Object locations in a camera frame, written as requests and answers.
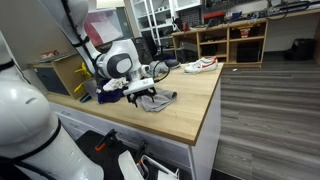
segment black chair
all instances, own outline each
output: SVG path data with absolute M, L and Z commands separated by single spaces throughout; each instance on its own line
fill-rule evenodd
M 143 36 L 144 40 L 149 48 L 149 51 L 151 53 L 151 56 L 154 61 L 163 61 L 166 60 L 168 57 L 167 54 L 163 54 L 163 47 L 164 46 L 157 46 L 154 42 L 152 36 Z

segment white sneaker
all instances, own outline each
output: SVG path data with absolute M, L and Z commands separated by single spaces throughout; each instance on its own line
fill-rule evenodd
M 189 65 L 192 65 L 192 64 L 194 64 L 194 63 L 198 63 L 199 61 L 202 61 L 202 62 L 204 62 L 204 63 L 211 63 L 214 59 L 216 59 L 217 57 L 216 56 L 213 56 L 213 57 L 211 57 L 211 58 L 204 58 L 204 57 L 202 57 L 202 58 L 200 58 L 200 59 L 198 59 L 197 61 L 195 61 L 195 62 L 190 62 L 190 63 L 188 63 L 188 66 Z
M 199 73 L 204 71 L 213 71 L 217 69 L 218 59 L 216 57 L 203 60 L 202 58 L 194 63 L 189 63 L 187 67 L 184 68 L 186 73 Z

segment white wall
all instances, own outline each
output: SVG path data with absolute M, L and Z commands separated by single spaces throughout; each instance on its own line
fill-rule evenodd
M 314 38 L 319 18 L 319 14 L 310 14 L 269 21 L 265 51 L 287 50 L 296 38 Z
M 0 30 L 22 69 L 43 52 L 73 49 L 38 0 L 0 0 Z
M 13 59 L 13 61 L 17 64 L 16 58 L 13 55 L 13 53 L 11 52 L 8 43 L 6 41 L 6 39 L 4 38 L 2 32 L 0 31 L 0 38 L 4 39 L 4 43 L 5 46 L 7 47 L 7 50 L 9 52 L 10 57 Z M 36 73 L 33 71 L 33 69 L 27 69 L 24 70 L 22 72 L 24 74 L 24 76 L 29 80 L 29 82 L 35 86 L 36 88 L 38 88 L 40 90 L 40 92 L 44 95 L 46 95 L 48 93 L 47 88 L 42 84 L 42 82 L 40 81 L 40 79 L 37 77 Z

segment black cable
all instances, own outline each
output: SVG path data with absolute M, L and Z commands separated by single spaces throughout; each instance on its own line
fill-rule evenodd
M 31 84 L 30 81 L 24 76 L 23 72 L 22 72 L 21 69 L 18 67 L 18 65 L 17 65 L 16 63 L 14 63 L 14 65 L 15 65 L 15 66 L 17 67 L 17 69 L 19 70 L 19 72 L 20 72 L 21 76 L 23 77 L 23 79 L 25 79 L 29 84 Z
M 169 73 L 170 73 L 170 68 L 168 67 L 167 74 L 166 74 L 163 78 L 161 78 L 161 79 L 154 79 L 154 78 L 155 78 L 156 67 L 157 67 L 160 63 L 162 63 L 162 62 L 163 62 L 163 61 L 159 61 L 159 62 L 154 66 L 154 68 L 153 68 L 153 81 L 154 81 L 154 83 L 158 83 L 158 82 L 164 80 L 164 79 L 169 75 Z
M 42 170 L 30 165 L 30 164 L 27 164 L 27 163 L 24 163 L 24 162 L 18 162 L 18 163 L 15 163 L 15 165 L 17 166 L 20 166 L 20 167 L 23 167 L 25 169 L 28 169 L 30 171 L 33 171 L 35 173 L 38 173 L 39 175 L 47 178 L 48 180 L 56 180 L 54 177 L 50 176 L 49 174 L 46 174 L 45 172 L 43 172 Z
M 81 38 L 81 35 L 78 33 L 77 25 L 74 24 L 73 19 L 72 19 L 71 14 L 70 14 L 71 11 L 70 11 L 70 8 L 69 8 L 69 6 L 68 6 L 68 0 L 61 0 L 61 2 L 62 2 L 62 5 L 63 5 L 63 8 L 64 8 L 64 11 L 65 11 L 65 13 L 66 13 L 66 15 L 67 15 L 67 18 L 68 18 L 68 20 L 69 20 L 69 22 L 70 22 L 72 31 L 73 31 L 73 32 L 75 33 L 75 35 L 77 36 L 77 39 L 78 39 L 79 42 L 81 43 L 81 45 L 82 45 L 85 53 L 87 54 L 88 58 L 89 58 L 90 61 L 91 61 L 94 69 L 97 71 L 97 66 L 96 66 L 96 60 L 97 60 L 97 59 L 93 59 L 93 58 L 92 58 L 92 56 L 91 56 L 91 54 L 90 54 L 87 46 L 85 46 L 85 43 L 86 43 L 86 42 Z
M 160 4 L 160 6 L 159 6 L 158 8 L 160 8 L 160 7 L 162 6 L 162 4 L 163 4 L 163 3 L 164 3 L 164 0 L 162 0 L 162 3 Z M 158 8 L 157 8 L 157 9 L 158 9 Z
M 153 79 L 156 77 L 156 75 L 155 75 L 156 67 L 157 67 L 158 64 L 160 64 L 160 63 L 161 63 L 161 61 L 159 61 L 159 62 L 154 66 L 154 68 L 153 68 L 153 76 L 152 76 Z
M 286 13 L 285 13 L 282 17 L 280 17 L 280 18 L 278 18 L 278 19 L 272 19 L 272 18 L 269 18 L 269 17 L 267 16 L 266 19 L 268 19 L 268 20 L 270 20 L 270 21 L 278 21 L 278 20 L 284 19 L 285 17 L 287 17 L 287 15 L 288 15 L 288 13 L 289 13 L 289 5 L 288 5 L 288 2 L 286 2 L 286 9 L 287 9 L 287 11 L 286 11 Z

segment gray floor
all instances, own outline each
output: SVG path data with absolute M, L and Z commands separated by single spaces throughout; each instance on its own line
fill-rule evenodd
M 320 179 L 320 67 L 267 56 L 225 68 L 214 169 L 243 179 Z

